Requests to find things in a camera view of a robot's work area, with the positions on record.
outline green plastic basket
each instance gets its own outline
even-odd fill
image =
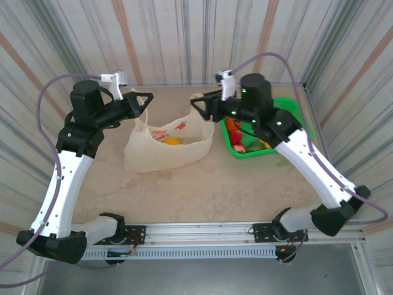
[[[300,112],[300,107],[297,101],[289,98],[289,97],[277,97],[274,99],[274,105],[281,108],[281,109],[286,109],[291,112],[292,115],[303,125],[305,126],[305,121],[302,118],[302,114]],[[255,151],[255,152],[236,152],[231,145],[231,142],[229,140],[229,134],[227,132],[227,128],[225,126],[225,121],[221,120],[221,127],[222,127],[222,132],[224,134],[225,138],[225,143],[227,144],[227,147],[229,151],[236,157],[236,158],[248,158],[248,157],[255,157],[257,155],[267,155],[271,154],[273,152],[277,152],[276,149],[262,149],[261,151]],[[245,131],[254,133],[252,127],[250,124],[241,123],[241,128],[244,129]],[[311,126],[309,126],[311,138],[314,139],[314,132]],[[258,139],[255,137],[252,137],[251,135],[244,134],[243,133],[243,139],[241,140],[241,143],[243,143],[246,147],[250,144],[253,143],[254,141],[257,141]]]

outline striped wall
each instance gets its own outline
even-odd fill
[[[393,1],[353,1],[340,37],[308,81],[334,166],[393,214]],[[363,207],[362,219],[379,217]],[[393,294],[393,222],[369,227],[372,256]]]
[[[210,84],[214,73],[263,51],[289,60],[301,82],[345,8],[341,0],[3,0],[0,1],[0,260],[34,219],[53,158],[35,128],[42,86],[65,73],[128,71],[129,84]],[[261,72],[288,82],[282,65]],[[42,123],[53,142],[71,110],[66,79],[51,86]],[[26,275],[28,254],[0,274]],[[20,290],[10,290],[18,294]]]

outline red fruit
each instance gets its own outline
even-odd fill
[[[246,147],[243,143],[237,143],[232,146],[236,152],[246,152]]]
[[[229,133],[229,141],[231,144],[239,143],[243,138],[243,134],[240,131],[232,131]]]

